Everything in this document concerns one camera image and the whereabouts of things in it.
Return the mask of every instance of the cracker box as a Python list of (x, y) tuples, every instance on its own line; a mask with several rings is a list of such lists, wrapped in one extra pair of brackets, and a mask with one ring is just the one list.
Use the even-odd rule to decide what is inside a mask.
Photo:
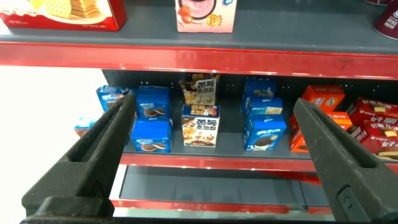
[(398, 125), (364, 121), (351, 135), (377, 157), (398, 160)]
[(86, 134), (86, 132), (94, 126), (97, 122), (96, 118), (81, 117), (75, 126), (75, 132), (80, 137)]
[(8, 27), (118, 31), (126, 21), (123, 0), (13, 0), (0, 2)]
[(137, 117), (131, 133), (131, 141), (137, 152), (170, 152), (172, 138), (171, 119), (148, 121)]
[(215, 105), (220, 75), (188, 74), (180, 81), (185, 103), (188, 105)]
[(148, 120), (170, 118), (170, 89), (161, 86), (140, 86), (137, 96), (137, 116)]
[[(302, 95), (304, 100), (315, 104), (324, 112), (332, 112), (344, 97), (345, 94), (340, 86), (309, 85)], [(291, 115), (289, 124), (292, 129), (298, 128), (294, 114)]]
[[(326, 114), (338, 125), (340, 125), (344, 130), (347, 130), (352, 125), (352, 122), (349, 119), (348, 114), (345, 112), (328, 112)], [(292, 152), (308, 153), (308, 147), (305, 143), (304, 136), (300, 128), (298, 128), (298, 130), (296, 130), (296, 132), (290, 138), (289, 145), (290, 145), (290, 150)]]
[(184, 146), (216, 147), (219, 123), (219, 106), (182, 106)]
[(246, 113), (250, 97), (274, 97), (276, 84), (268, 78), (247, 77), (242, 95), (241, 112)]
[(99, 102), (101, 103), (102, 109), (104, 111), (109, 110), (115, 102), (126, 95), (137, 95), (137, 89), (135, 88), (125, 88), (119, 86), (104, 85), (99, 87), (97, 90), (97, 95)]
[(252, 115), (243, 134), (245, 151), (273, 150), (286, 130), (281, 114)]
[(365, 120), (398, 125), (398, 106), (391, 103), (359, 97), (351, 104), (347, 113), (356, 126), (362, 125)]
[(237, 0), (175, 0), (179, 32), (232, 32)]

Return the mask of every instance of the store shelf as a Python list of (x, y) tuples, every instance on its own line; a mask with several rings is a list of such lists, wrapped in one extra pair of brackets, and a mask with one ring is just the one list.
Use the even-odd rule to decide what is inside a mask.
[[(290, 152), (290, 128), (273, 151), (243, 150), (243, 115), (240, 113), (240, 101), (223, 98), (220, 104), (220, 125), (215, 148), (184, 146), (181, 128), (182, 101), (174, 98), (172, 120), (174, 136), (171, 153), (137, 152), (133, 144), (124, 148), (120, 164), (157, 167), (191, 167), (206, 169), (239, 170), (279, 170), (297, 172), (315, 172), (309, 154)], [(285, 101), (283, 114), (285, 120), (292, 111), (292, 104)], [(398, 162), (386, 163), (398, 173)]]
[(123, 186), (110, 197), (115, 207), (250, 213), (305, 210), (299, 181), (262, 172), (128, 166), (118, 173), (125, 176)]
[(119, 32), (0, 26), (0, 64), (398, 79), (382, 7), (362, 0), (238, 1), (232, 34), (178, 33), (171, 0), (125, 6)]

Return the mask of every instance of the gray metal shelf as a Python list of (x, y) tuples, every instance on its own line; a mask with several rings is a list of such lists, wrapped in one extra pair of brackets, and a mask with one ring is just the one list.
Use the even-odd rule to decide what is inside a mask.
[(127, 22), (119, 32), (0, 26), (0, 41), (398, 54), (396, 40), (372, 29), (383, 7), (363, 0), (238, 1), (232, 34), (178, 33), (174, 4), (125, 1)]

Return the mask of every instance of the orange snack box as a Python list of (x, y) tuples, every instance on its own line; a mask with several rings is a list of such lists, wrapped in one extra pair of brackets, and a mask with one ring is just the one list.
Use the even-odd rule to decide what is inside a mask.
[[(352, 122), (346, 112), (328, 112), (326, 114), (344, 130), (347, 130), (352, 125)], [(301, 132), (300, 128), (298, 128), (298, 130), (290, 138), (289, 145), (292, 152), (308, 153), (308, 148), (305, 144), (303, 133)]]
[[(324, 112), (332, 112), (336, 106), (343, 100), (345, 94), (340, 86), (313, 86), (309, 85), (305, 89), (302, 98), (307, 100)], [(294, 114), (289, 119), (290, 127), (297, 129), (297, 120)]]

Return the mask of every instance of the oreo cookie image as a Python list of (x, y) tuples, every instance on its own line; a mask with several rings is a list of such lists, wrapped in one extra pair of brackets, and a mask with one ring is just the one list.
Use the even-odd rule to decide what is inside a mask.
[(154, 110), (146, 109), (144, 110), (144, 115), (148, 117), (154, 117), (157, 113)]
[(270, 137), (260, 138), (254, 143), (253, 148), (258, 150), (266, 150), (271, 143), (272, 140)]
[(162, 144), (162, 143), (155, 143), (155, 144), (152, 144), (152, 145), (155, 146), (157, 149), (160, 149), (160, 150), (166, 149), (166, 146), (164, 144)]
[(146, 152), (153, 152), (156, 150), (156, 147), (151, 144), (144, 144), (141, 146), (141, 149)]
[(165, 115), (166, 112), (163, 109), (155, 108), (154, 111), (159, 115)]

